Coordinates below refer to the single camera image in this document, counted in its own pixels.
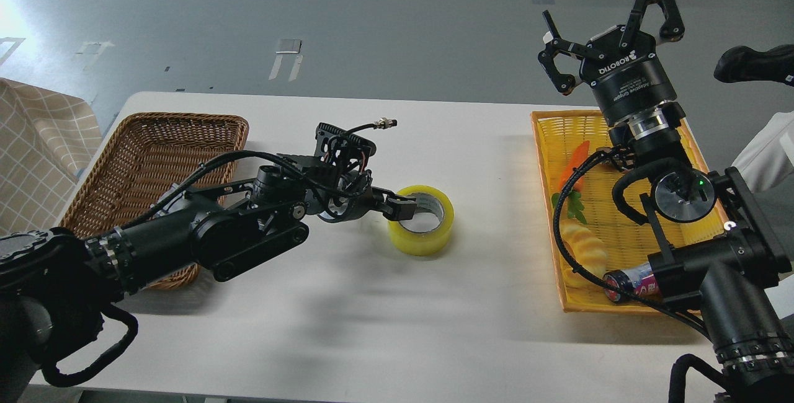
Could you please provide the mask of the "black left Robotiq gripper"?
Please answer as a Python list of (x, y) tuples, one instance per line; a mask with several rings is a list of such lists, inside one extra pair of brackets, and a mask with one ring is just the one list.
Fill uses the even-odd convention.
[(327, 223), (360, 219), (369, 211), (381, 213), (389, 221), (408, 221), (417, 210), (414, 198), (400, 196), (391, 190), (372, 188), (372, 172), (352, 171), (318, 177), (321, 188), (318, 217)]

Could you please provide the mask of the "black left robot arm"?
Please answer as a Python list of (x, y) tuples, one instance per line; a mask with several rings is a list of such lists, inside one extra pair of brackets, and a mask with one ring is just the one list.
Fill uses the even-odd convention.
[(117, 302), (191, 264), (229, 281), (304, 243), (308, 215), (413, 219), (417, 200), (372, 185), (375, 144), (320, 123), (312, 155), (231, 151), (199, 166), (140, 217), (79, 238), (66, 228), (2, 237), (2, 401), (41, 372), (54, 387), (96, 377), (132, 343)]

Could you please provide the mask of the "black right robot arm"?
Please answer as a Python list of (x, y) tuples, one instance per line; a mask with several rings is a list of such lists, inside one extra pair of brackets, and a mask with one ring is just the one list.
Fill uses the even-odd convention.
[(641, 305), (712, 344), (718, 367), (673, 363), (670, 402), (687, 372), (719, 386), (716, 402), (791, 402), (792, 335), (766, 290), (792, 264), (737, 168), (705, 172), (657, 47), (681, 40), (675, 0), (633, 0), (628, 19), (585, 43), (563, 38), (548, 11), (538, 60), (556, 90), (592, 89), (597, 112), (533, 113), (554, 264), (566, 310)]

